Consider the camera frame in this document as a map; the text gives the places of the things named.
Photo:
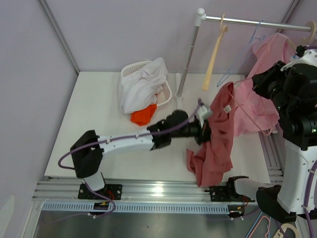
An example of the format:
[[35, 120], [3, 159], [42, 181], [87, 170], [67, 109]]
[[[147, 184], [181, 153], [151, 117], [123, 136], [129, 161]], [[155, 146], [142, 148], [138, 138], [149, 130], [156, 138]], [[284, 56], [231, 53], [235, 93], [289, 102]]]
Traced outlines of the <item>light pink t shirt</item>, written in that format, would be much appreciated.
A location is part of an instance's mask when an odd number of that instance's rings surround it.
[[257, 61], [247, 80], [235, 89], [236, 110], [234, 136], [272, 129], [279, 120], [279, 114], [268, 95], [268, 86], [282, 77], [280, 68], [274, 65], [281, 61], [289, 63], [295, 55], [290, 39], [274, 33], [253, 46]]

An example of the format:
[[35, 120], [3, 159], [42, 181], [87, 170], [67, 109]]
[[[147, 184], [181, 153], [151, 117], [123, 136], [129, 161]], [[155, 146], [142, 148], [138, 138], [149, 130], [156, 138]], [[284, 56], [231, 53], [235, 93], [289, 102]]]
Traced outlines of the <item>blue wire hanger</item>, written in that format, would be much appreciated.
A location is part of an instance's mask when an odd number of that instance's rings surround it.
[[251, 56], [251, 53], [249, 53], [248, 55], [246, 55], [244, 58], [242, 58], [242, 56], [248, 52], [248, 50], [250, 49], [251, 47], [251, 43], [253, 41], [261, 41], [264, 39], [264, 36], [263, 37], [255, 37], [255, 34], [256, 34], [256, 31], [257, 29], [259, 28], [260, 24], [263, 23], [263, 20], [261, 20], [255, 27], [248, 43], [246, 46], [244, 46], [242, 49], [239, 50], [239, 52], [236, 54], [236, 56], [234, 57], [230, 67], [228, 68], [228, 70], [226, 71], [226, 73], [220, 78], [220, 80], [218, 81], [217, 83], [217, 87], [220, 87], [228, 78], [229, 76], [231, 76], [233, 74], [233, 72], [231, 71], [232, 69], [234, 69], [235, 65], [237, 63], [240, 63], [239, 66], [242, 66], [243, 63], [248, 59], [248, 57]]

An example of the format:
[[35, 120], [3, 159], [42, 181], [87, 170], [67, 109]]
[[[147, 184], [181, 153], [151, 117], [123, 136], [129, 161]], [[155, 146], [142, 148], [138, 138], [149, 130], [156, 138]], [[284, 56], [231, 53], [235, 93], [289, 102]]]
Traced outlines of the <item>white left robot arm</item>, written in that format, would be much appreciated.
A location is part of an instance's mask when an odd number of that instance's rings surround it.
[[70, 148], [76, 177], [89, 186], [89, 193], [96, 199], [106, 195], [106, 184], [99, 171], [105, 156], [135, 150], [156, 150], [169, 146], [174, 138], [193, 137], [198, 145], [210, 140], [208, 122], [213, 115], [209, 109], [200, 108], [190, 116], [175, 110], [165, 119], [146, 129], [122, 136], [101, 137], [94, 130], [86, 131]]

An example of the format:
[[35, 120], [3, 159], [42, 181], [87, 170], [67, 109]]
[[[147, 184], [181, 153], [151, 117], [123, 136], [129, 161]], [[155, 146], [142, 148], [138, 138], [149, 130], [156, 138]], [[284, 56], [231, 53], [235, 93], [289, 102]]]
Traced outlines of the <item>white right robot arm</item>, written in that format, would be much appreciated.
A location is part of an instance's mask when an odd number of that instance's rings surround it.
[[231, 177], [225, 194], [230, 200], [241, 196], [257, 202], [261, 211], [281, 223], [297, 216], [315, 219], [317, 170], [317, 68], [308, 63], [275, 63], [252, 77], [252, 90], [269, 99], [279, 114], [285, 140], [285, 167], [281, 185]]

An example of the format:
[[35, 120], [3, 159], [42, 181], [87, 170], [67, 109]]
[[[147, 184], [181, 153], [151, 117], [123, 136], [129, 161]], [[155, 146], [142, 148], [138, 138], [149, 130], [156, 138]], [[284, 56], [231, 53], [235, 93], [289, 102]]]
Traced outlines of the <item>coral red t shirt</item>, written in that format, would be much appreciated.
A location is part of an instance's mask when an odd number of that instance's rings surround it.
[[187, 170], [194, 173], [200, 187], [215, 186], [233, 168], [231, 151], [234, 139], [234, 84], [223, 85], [210, 105], [213, 115], [208, 118], [210, 140], [198, 152], [186, 150]]

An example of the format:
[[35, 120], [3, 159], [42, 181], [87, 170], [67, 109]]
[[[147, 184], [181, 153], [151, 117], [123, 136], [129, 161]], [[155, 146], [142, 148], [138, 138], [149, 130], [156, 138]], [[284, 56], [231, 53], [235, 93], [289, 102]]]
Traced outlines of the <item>pink wire hanger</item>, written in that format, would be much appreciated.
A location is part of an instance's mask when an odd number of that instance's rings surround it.
[[270, 45], [263, 43], [253, 47], [257, 61], [246, 79], [237, 82], [235, 88], [234, 136], [260, 131], [264, 135], [273, 133], [279, 116], [273, 103], [257, 95], [253, 90], [252, 77], [268, 69], [263, 63], [269, 59]]

